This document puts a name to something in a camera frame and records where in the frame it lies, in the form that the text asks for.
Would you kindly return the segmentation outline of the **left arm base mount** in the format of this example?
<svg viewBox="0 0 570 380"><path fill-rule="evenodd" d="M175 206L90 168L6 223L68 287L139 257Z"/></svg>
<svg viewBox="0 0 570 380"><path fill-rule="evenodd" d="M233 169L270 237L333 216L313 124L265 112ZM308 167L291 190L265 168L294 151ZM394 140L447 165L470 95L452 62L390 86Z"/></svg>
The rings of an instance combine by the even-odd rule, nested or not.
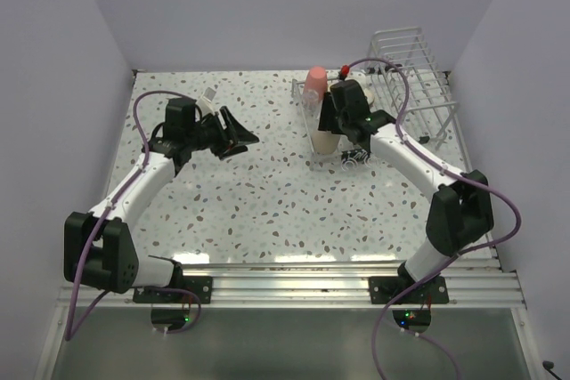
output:
<svg viewBox="0 0 570 380"><path fill-rule="evenodd" d="M173 335L197 325L203 307L211 303L212 291L211 277L186 277L167 287L137 288L133 302L150 305L152 326L164 335Z"/></svg>

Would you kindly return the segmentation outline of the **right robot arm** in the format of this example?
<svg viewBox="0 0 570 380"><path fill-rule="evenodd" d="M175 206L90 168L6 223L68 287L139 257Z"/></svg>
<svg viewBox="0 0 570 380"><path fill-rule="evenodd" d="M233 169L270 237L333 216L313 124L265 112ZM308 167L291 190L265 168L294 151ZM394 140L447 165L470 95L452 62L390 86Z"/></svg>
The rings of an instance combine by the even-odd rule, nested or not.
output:
<svg viewBox="0 0 570 380"><path fill-rule="evenodd" d="M374 158L388 162L430 202L426 239L402 263L390 291L417 302L428 292L425 278L460 250L477 242L494 226L491 197L482 187L484 174L468 174L438 158L384 110L371 111L361 85L339 81L323 96L318 129L344 135Z"/></svg>

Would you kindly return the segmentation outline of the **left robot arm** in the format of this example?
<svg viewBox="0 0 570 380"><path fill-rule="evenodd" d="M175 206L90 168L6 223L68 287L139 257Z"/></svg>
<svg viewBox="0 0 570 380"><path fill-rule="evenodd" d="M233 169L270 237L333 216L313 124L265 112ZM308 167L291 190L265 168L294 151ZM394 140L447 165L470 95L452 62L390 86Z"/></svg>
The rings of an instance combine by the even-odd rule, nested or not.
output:
<svg viewBox="0 0 570 380"><path fill-rule="evenodd" d="M165 302L183 296L179 263L162 257L142 258L134 227L159 192L181 172L196 151L219 159L247 151L258 137L226 107L213 109L206 98L172 98L164 120L142 143L142 154L130 173L99 204L74 212L64 223L64 278L81 285L124 294L153 287Z"/></svg>

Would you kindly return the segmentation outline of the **small clear glass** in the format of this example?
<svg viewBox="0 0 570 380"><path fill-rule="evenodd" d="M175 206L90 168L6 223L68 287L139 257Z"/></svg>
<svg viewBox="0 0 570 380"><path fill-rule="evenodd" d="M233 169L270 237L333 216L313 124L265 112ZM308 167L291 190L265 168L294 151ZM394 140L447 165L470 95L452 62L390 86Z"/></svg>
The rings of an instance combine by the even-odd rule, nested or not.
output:
<svg viewBox="0 0 570 380"><path fill-rule="evenodd" d="M306 114L314 117L319 112L322 95L315 90L309 89L302 93L302 103Z"/></svg>

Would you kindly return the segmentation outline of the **beige plastic cup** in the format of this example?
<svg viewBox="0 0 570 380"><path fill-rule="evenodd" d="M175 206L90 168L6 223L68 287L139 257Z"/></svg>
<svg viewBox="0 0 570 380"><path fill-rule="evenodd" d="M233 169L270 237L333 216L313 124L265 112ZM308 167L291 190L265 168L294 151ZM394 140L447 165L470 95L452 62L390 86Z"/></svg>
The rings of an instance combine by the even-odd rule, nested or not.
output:
<svg viewBox="0 0 570 380"><path fill-rule="evenodd" d="M316 129L311 135L314 152L319 155L334 153L338 148L340 137L340 134Z"/></svg>

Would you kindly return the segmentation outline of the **large clear glass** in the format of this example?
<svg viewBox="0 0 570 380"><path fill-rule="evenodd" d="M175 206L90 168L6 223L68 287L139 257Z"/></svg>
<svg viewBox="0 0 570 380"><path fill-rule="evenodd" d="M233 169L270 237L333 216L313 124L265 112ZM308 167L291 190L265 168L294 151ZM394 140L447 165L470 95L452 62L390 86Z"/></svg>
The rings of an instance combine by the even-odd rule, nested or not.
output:
<svg viewBox="0 0 570 380"><path fill-rule="evenodd" d="M316 123L319 123L319 122L320 122L321 113L322 113L322 110L321 110L321 109L317 109L317 110L315 111L315 114L314 114L313 116L314 116L314 120L315 120Z"/></svg>

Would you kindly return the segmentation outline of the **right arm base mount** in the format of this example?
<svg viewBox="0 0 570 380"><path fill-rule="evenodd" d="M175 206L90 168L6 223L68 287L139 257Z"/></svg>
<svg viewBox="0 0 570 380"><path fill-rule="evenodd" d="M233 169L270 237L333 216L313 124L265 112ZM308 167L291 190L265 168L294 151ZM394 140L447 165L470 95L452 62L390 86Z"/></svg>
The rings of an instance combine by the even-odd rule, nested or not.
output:
<svg viewBox="0 0 570 380"><path fill-rule="evenodd" d="M406 288L407 284L403 279L396 276L373 276L368 279L370 302L376 305L386 305ZM446 305L449 302L445 279L437 276L427 284L417 286L403 295L388 311L399 328L424 333L431 325L433 306Z"/></svg>

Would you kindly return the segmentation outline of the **pink plastic cup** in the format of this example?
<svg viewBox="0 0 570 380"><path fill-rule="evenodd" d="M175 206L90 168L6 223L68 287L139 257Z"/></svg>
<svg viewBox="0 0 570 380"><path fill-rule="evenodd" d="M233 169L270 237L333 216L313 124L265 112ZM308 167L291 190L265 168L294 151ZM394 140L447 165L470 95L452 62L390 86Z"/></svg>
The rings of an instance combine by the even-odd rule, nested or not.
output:
<svg viewBox="0 0 570 380"><path fill-rule="evenodd" d="M321 101L328 90L327 70L321 66L309 69L302 94L311 101Z"/></svg>

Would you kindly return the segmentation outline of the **steel cup with cork band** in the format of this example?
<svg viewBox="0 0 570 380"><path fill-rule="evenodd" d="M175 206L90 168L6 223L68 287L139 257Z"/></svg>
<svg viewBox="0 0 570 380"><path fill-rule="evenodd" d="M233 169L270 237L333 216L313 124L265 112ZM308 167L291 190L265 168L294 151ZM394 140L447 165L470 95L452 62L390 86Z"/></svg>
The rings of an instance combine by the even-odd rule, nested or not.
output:
<svg viewBox="0 0 570 380"><path fill-rule="evenodd" d="M375 102L375 94L368 88L363 88L362 91L365 95L368 105L372 106Z"/></svg>

